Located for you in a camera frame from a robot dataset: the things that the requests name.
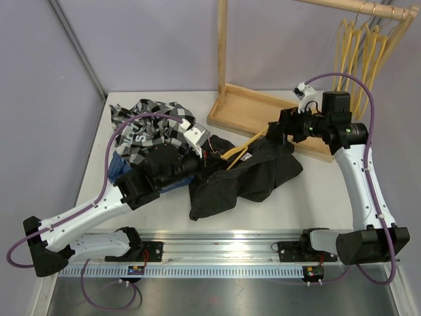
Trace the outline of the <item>hanger of checkered shirt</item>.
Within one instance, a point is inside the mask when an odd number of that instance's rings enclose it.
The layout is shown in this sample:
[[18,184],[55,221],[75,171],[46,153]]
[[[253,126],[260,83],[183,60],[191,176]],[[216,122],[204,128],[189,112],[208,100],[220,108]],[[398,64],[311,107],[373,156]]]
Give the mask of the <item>hanger of checkered shirt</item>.
[[346,18],[339,23],[336,36],[334,72],[344,72],[348,53],[351,51],[354,21],[347,22]]

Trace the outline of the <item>yellow hanger of blue shirt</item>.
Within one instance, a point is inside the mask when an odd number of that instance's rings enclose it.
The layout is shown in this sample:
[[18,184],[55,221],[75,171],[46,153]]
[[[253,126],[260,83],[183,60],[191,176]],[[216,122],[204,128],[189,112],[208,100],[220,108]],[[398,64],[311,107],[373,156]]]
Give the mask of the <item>yellow hanger of blue shirt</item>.
[[[387,38],[380,34],[378,25],[369,29],[368,23],[364,23],[359,31],[366,37],[362,42],[362,57],[355,57],[352,75],[360,74],[359,80],[371,90],[374,79],[378,72],[380,60],[385,50]],[[356,83],[351,86],[351,112],[355,120],[360,120],[368,106],[369,98],[363,99],[364,89]]]

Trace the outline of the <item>black pinstripe shirt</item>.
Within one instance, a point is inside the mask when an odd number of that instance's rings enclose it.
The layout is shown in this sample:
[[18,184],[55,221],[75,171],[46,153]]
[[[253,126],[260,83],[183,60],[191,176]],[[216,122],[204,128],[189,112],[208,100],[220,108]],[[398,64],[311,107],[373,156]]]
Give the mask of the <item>black pinstripe shirt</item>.
[[247,151],[232,162],[237,154],[227,161],[227,166],[210,176],[196,176],[189,185],[189,219],[198,221],[228,211],[236,206],[238,198],[253,202],[264,201],[273,190],[300,175],[302,164],[293,156],[294,146],[268,140],[265,133],[257,134],[247,144]]

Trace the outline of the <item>black white checkered shirt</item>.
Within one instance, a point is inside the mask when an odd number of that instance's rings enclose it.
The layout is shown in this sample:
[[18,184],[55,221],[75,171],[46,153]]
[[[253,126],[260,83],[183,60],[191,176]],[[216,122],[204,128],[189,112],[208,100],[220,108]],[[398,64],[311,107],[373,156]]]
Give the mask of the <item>black white checkered shirt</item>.
[[[128,119],[145,113],[169,115],[195,124],[192,112],[175,101],[165,103],[140,99],[131,109],[123,108],[119,104],[109,107],[114,129]],[[189,149],[180,124],[175,120],[160,117],[139,118],[126,125],[116,137],[114,153],[130,167],[135,167],[144,160],[147,153],[161,144],[173,145],[180,155],[184,155]]]

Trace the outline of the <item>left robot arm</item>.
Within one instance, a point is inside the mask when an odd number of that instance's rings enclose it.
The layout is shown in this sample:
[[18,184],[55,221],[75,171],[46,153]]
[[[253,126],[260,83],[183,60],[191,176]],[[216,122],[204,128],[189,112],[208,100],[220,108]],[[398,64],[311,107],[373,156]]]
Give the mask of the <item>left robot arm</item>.
[[177,182],[190,176],[204,180],[226,164],[208,151],[189,149],[181,155],[173,145],[158,145],[99,197],[56,217],[27,218],[23,225],[36,276],[53,275],[73,261],[137,261],[143,241],[135,228],[125,226],[109,234],[89,234],[89,230],[159,199],[165,188]]

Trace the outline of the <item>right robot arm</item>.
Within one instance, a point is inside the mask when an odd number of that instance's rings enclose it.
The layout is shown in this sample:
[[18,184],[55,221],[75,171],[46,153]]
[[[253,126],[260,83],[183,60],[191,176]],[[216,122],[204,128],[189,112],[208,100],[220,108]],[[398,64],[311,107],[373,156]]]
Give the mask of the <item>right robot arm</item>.
[[291,136],[295,143],[308,137],[322,139],[340,167],[353,212],[352,232],[325,228],[304,231],[306,240],[298,246],[299,255],[313,261],[324,251],[339,257],[345,265],[391,261],[409,242],[410,234],[408,228],[397,226],[385,203],[367,144],[368,129],[352,121],[351,96],[347,92],[325,92],[312,112],[310,105],[316,92],[295,88],[294,93],[299,106],[281,110],[279,120],[269,124],[266,137],[286,142]]

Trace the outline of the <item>blue plaid shirt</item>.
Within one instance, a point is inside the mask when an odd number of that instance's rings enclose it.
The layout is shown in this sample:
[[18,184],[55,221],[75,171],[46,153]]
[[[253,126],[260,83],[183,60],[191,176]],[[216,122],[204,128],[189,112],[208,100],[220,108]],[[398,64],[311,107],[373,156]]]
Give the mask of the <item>blue plaid shirt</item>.
[[[123,176],[125,173],[130,171],[132,168],[129,164],[119,155],[117,152],[113,152],[112,159],[109,164],[107,178],[111,184],[114,184],[118,178]],[[188,186],[193,181],[194,176],[189,176],[176,183],[170,184],[161,190],[161,193],[166,193],[176,188],[182,188]]]

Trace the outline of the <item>hanger of black shirt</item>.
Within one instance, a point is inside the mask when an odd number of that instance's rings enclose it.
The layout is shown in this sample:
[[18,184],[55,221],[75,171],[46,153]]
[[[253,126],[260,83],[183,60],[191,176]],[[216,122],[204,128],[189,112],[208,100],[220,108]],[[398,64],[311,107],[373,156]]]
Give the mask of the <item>hanger of black shirt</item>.
[[210,139],[208,139],[208,143],[209,143],[209,147],[210,147],[211,152],[218,154],[219,157],[223,160],[228,161],[228,159],[231,156],[236,155],[235,159],[226,168],[226,170],[230,170],[246,154],[249,145],[251,145],[255,140],[265,136],[267,131],[268,131],[268,127],[264,128],[260,132],[256,133],[250,140],[245,142],[242,146],[234,147],[234,148],[228,150],[227,152],[225,152],[224,154],[221,154],[218,151],[213,149]]

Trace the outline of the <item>hanger of plaid shirt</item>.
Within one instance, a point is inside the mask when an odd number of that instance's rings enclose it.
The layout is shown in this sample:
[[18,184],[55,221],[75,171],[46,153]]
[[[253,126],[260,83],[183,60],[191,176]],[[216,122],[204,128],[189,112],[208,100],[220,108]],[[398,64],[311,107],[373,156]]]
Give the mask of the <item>hanger of plaid shirt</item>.
[[348,53],[347,62],[345,65],[344,73],[352,74],[353,76],[357,76],[357,61],[358,61],[358,53],[359,53],[359,46],[360,40],[362,37],[362,30],[357,29],[357,21],[354,20],[355,26],[353,28],[353,40],[351,43],[351,51]]

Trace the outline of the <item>yellow hanger of white shirt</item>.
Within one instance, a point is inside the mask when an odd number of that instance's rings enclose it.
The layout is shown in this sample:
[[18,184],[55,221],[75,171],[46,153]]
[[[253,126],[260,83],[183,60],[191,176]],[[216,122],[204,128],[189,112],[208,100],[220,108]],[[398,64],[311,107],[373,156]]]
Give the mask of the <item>yellow hanger of white shirt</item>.
[[364,27],[367,39],[364,41],[360,80],[369,91],[372,90],[376,77],[393,51],[395,26],[390,29],[388,34],[383,34],[382,28],[378,25],[375,25],[372,30],[367,26]]

